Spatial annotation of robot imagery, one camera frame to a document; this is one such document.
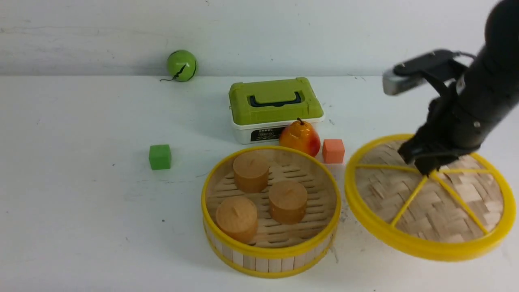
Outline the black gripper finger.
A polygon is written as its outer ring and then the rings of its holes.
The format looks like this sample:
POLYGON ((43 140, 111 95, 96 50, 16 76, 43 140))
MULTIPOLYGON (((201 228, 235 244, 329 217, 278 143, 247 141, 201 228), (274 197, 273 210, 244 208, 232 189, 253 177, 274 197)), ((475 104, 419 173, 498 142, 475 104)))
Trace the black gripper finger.
POLYGON ((410 138, 400 145, 397 153, 406 164, 411 164, 423 155, 423 150, 424 143, 422 140, 419 138, 410 138))

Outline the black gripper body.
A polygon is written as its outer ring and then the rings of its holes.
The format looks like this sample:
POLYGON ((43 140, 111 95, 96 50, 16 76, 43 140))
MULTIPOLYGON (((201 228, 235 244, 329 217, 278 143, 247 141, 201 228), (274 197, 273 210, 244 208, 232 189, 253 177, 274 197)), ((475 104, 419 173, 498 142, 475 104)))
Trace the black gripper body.
POLYGON ((497 96, 493 91, 475 95, 464 109, 454 91, 429 105, 426 123, 412 138, 412 157, 459 157, 477 151, 497 126, 497 96))

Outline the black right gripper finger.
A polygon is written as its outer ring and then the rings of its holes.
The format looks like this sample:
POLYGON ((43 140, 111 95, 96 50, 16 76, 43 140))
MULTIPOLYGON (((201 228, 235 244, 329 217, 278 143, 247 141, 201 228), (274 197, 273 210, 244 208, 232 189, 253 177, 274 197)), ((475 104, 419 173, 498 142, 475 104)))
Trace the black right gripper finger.
POLYGON ((414 165, 424 176, 457 160, 456 151, 416 151, 414 165))

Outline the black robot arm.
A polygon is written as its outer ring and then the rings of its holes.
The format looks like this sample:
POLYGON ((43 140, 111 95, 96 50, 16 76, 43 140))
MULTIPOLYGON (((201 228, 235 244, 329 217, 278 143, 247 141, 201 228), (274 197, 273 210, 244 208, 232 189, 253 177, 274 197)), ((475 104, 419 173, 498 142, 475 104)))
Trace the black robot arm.
POLYGON ((501 0, 485 25, 485 45, 466 66, 461 52, 438 49, 395 65, 382 79, 387 95, 402 94, 424 82, 439 94, 426 122, 397 153, 428 175, 478 151, 487 136, 518 104, 517 0, 501 0))

